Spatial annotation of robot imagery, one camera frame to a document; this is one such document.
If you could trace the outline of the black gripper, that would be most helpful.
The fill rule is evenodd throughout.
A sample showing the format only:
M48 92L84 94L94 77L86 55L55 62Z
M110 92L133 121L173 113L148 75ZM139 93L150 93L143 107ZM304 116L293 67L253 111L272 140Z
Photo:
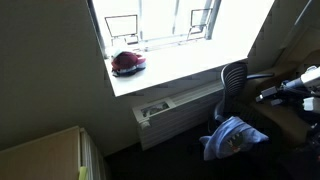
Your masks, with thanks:
M255 100L257 103L260 103L269 99L272 106L286 104L292 105L297 110L320 114L304 110L303 100L309 97L320 98L319 89L315 86L306 87L305 85L298 85L297 83L283 82L279 87L272 86L262 90Z

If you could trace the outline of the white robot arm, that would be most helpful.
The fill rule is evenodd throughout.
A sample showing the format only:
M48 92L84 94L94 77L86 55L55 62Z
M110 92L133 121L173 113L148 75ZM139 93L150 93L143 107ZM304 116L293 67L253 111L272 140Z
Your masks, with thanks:
M320 67L310 66L294 80L285 80L279 87L272 86L263 90L257 97L257 102L271 100L271 105L283 103L298 103L304 111L320 113Z

